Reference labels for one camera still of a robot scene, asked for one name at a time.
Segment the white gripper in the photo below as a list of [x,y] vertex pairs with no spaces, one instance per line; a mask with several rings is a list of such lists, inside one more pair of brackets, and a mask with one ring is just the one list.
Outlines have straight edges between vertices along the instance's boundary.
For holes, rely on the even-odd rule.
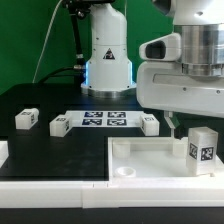
[[224,118],[224,77],[188,76],[175,62],[143,62],[137,72],[137,100],[163,110],[171,137],[180,122],[174,112]]

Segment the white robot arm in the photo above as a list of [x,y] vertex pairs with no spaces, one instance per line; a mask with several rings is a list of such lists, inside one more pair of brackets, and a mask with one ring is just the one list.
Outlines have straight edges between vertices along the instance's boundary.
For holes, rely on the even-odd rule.
[[173,19],[173,31],[143,43],[137,78],[127,57],[127,22],[114,0],[70,0],[92,16],[92,56],[82,92],[117,98],[134,91],[144,108],[224,118],[224,0],[151,0]]

